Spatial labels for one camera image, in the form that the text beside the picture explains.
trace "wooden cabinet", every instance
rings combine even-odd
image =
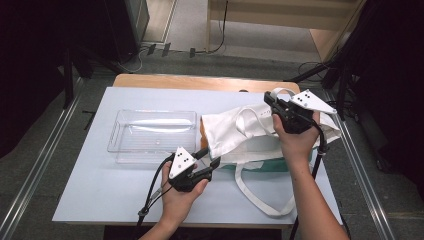
[[[343,43],[356,24],[366,0],[230,0],[230,22],[256,23],[310,29],[322,61]],[[225,0],[208,0],[206,49],[209,49],[210,21],[223,20]]]

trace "person's left hand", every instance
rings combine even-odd
[[[171,187],[168,183],[170,169],[171,162],[165,163],[162,168],[162,192]],[[174,188],[170,189],[162,196],[163,212],[159,222],[176,229],[186,219],[194,200],[203,193],[207,184],[208,180],[203,179],[191,192],[178,192]]]

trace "table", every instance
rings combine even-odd
[[[118,164],[113,154],[107,151],[117,111],[124,108],[133,110],[189,108],[197,112],[200,117],[210,111],[222,111],[239,104],[263,101],[263,92],[276,86],[299,92],[296,84],[284,82],[171,75],[117,76],[114,86],[107,88],[103,96],[53,221],[102,225],[134,225],[137,222],[137,212],[144,205],[155,168],[143,164]],[[234,92],[240,89],[252,93]],[[210,104],[211,99],[216,101],[215,104]],[[268,204],[277,209],[282,208],[292,194],[288,173],[246,172],[243,173],[243,178],[246,185],[258,197],[266,199]],[[341,223],[324,165],[321,165],[318,171],[317,182]],[[149,225],[158,221],[161,209],[161,202],[158,201],[150,209],[144,224]],[[296,211],[293,210],[278,219],[266,216],[238,189],[233,171],[215,170],[212,181],[193,204],[189,216],[182,225],[284,228],[294,222],[296,215]]]

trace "white triangular marker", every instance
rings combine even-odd
[[[309,89],[298,93],[290,98],[290,102],[309,110],[324,112],[328,114],[336,114],[337,110],[332,108],[326,102],[313,94]]]
[[[191,167],[196,162],[196,159],[191,156],[183,147],[178,147],[175,153],[174,161],[172,162],[169,178],[174,179],[187,168]]]

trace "white table surface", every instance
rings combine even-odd
[[[147,164],[118,164],[115,155],[107,151],[119,110],[195,111],[199,123],[203,114],[220,113],[262,101],[263,93],[107,88],[53,221],[117,225],[137,222],[137,213],[144,205],[155,168]],[[197,143],[200,145],[200,133]],[[202,168],[201,161],[198,163],[199,168]],[[252,192],[276,209],[281,209],[293,194],[289,173],[243,172],[242,177]],[[316,181],[341,223],[324,164],[319,168]],[[154,190],[159,183],[160,175]],[[161,201],[157,201],[144,223],[157,222],[161,212]],[[294,209],[281,218],[268,217],[239,190],[234,180],[234,171],[218,169],[213,172],[212,181],[204,193],[193,204],[184,225],[279,227],[293,224],[296,215]]]

